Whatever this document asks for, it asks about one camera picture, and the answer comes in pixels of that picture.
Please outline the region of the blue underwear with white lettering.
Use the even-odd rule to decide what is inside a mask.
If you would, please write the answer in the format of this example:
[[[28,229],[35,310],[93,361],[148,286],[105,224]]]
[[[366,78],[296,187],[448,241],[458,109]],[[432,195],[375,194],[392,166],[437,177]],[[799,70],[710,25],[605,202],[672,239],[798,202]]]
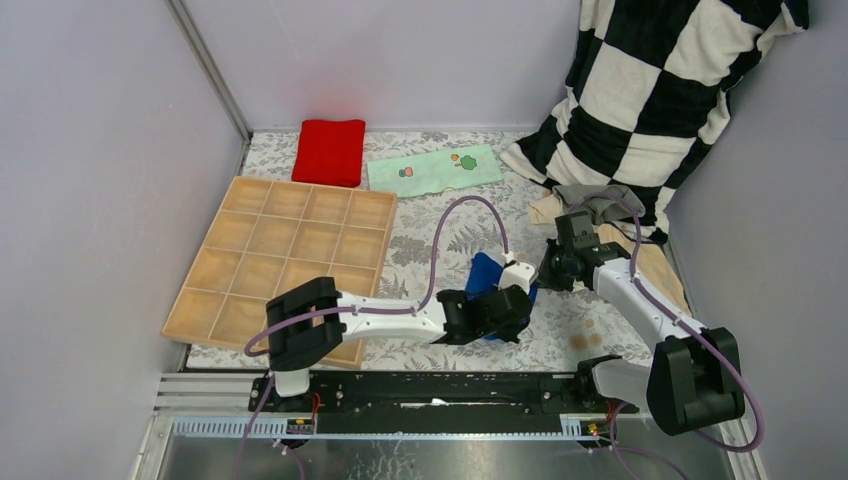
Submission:
[[[470,297],[477,297],[494,291],[499,284],[502,272],[503,266],[495,259],[487,253],[477,253],[471,260],[471,268],[465,284],[465,291]],[[520,321],[518,326],[510,327],[506,331],[487,335],[484,339],[519,343],[518,335],[529,326],[529,323],[530,319],[525,317]]]

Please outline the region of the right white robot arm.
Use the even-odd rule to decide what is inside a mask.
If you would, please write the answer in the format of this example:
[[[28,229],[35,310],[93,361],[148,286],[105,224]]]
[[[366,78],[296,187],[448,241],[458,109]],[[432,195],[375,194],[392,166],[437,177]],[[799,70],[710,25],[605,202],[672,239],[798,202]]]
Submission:
[[[558,217],[547,242],[538,284],[570,291],[582,282],[614,306],[652,353],[648,367],[607,355],[579,363],[575,402],[597,412],[611,400],[650,414],[660,429],[678,435],[738,419],[745,413],[735,337],[707,329],[677,309],[637,269],[618,243],[604,243],[587,211]]]

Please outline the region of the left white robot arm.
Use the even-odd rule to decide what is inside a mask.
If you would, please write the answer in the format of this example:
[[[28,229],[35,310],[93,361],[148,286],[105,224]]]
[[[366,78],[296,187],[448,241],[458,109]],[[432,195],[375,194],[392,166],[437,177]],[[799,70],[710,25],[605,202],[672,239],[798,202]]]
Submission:
[[[516,343],[532,307],[528,283],[483,293],[442,290],[419,306],[340,291],[332,277],[312,279],[266,304],[272,398],[288,411],[304,407],[310,369],[345,342],[392,338],[465,345],[495,337]]]

